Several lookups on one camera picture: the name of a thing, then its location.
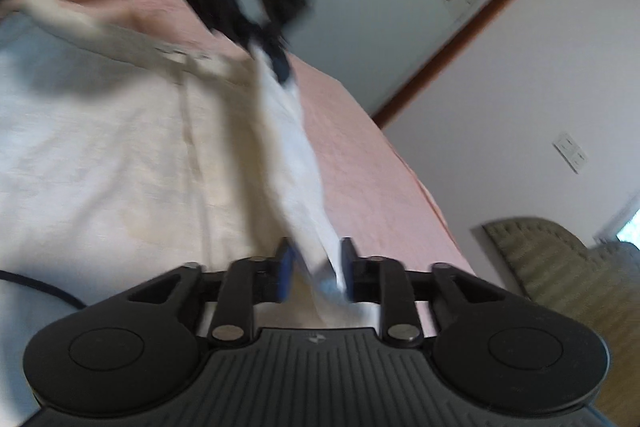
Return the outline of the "cream white pants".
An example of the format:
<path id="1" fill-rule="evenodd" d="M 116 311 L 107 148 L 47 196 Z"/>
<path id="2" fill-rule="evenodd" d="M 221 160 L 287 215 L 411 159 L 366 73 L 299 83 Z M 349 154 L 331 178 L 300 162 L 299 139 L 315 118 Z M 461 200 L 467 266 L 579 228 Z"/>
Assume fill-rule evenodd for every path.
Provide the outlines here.
<path id="1" fill-rule="evenodd" d="M 188 262 L 213 271 L 291 239 L 292 294 L 265 326 L 360 327 L 344 293 L 295 79 L 260 49 L 166 40 L 119 6 L 1 5 L 1 266 L 97 303 Z"/>

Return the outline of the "pink bed blanket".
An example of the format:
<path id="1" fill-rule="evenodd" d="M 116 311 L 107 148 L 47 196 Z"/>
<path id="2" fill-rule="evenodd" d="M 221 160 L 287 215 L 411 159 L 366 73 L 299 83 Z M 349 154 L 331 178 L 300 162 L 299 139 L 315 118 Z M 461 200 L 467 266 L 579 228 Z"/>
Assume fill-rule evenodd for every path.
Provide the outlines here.
<path id="1" fill-rule="evenodd" d="M 89 14 L 160 40 L 243 58 L 244 50 L 211 34 L 182 0 L 103 0 Z M 306 132 L 323 181 L 326 212 L 363 257 L 401 261 L 425 271 L 445 262 L 471 269 L 432 195 L 348 91 L 297 57 Z"/>

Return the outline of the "green padded headboard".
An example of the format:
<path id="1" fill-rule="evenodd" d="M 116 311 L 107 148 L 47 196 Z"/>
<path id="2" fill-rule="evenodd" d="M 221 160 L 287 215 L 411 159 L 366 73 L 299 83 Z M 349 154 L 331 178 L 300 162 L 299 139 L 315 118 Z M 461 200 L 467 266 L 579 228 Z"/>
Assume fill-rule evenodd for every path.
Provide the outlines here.
<path id="1" fill-rule="evenodd" d="M 619 426 L 639 424 L 639 249 L 627 242 L 587 247 L 555 222 L 494 221 L 484 230 L 535 303 L 597 332 L 611 367 L 597 408 Z"/>

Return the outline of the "white wall socket plate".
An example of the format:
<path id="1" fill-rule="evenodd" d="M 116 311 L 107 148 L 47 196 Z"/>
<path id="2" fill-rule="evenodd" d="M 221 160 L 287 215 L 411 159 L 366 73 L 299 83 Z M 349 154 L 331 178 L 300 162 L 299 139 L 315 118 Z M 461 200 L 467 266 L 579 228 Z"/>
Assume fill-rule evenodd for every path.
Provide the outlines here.
<path id="1" fill-rule="evenodd" d="M 552 145 L 574 173 L 578 174 L 584 169 L 588 157 L 572 136 L 563 132 Z"/>

